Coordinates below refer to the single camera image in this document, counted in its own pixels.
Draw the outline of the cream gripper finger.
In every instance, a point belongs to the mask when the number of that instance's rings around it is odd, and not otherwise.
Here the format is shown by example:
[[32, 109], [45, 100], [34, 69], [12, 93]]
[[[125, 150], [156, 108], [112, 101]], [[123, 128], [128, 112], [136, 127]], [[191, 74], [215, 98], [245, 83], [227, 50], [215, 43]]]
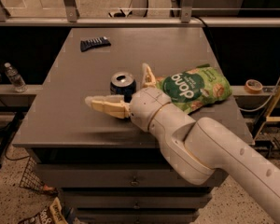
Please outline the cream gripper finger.
[[150, 68], [150, 66], [147, 63], [142, 64], [142, 87], [152, 87], [155, 88], [157, 81], [156, 78]]
[[123, 95], [87, 96], [85, 104], [118, 119], [127, 119], [130, 116], [130, 105], [124, 101]]

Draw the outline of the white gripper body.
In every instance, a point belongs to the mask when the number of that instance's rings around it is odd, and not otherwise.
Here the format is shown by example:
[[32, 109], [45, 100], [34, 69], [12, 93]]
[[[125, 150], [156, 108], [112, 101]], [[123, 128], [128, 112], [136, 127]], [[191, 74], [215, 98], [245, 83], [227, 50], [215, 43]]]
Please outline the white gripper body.
[[165, 105], [171, 103], [171, 98], [157, 88], [143, 88], [136, 92], [130, 101], [131, 121], [142, 131], [147, 132], [154, 115]]

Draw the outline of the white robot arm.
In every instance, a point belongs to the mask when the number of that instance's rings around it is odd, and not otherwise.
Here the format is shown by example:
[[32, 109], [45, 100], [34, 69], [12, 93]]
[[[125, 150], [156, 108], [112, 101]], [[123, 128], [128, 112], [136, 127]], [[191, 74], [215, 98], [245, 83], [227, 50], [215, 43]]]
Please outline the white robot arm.
[[147, 64], [143, 88], [129, 103], [121, 95], [88, 96], [85, 103], [112, 117], [129, 118], [159, 142], [162, 156], [185, 180], [204, 183], [215, 170], [228, 173], [280, 224], [280, 169], [214, 119], [193, 119], [156, 87]]

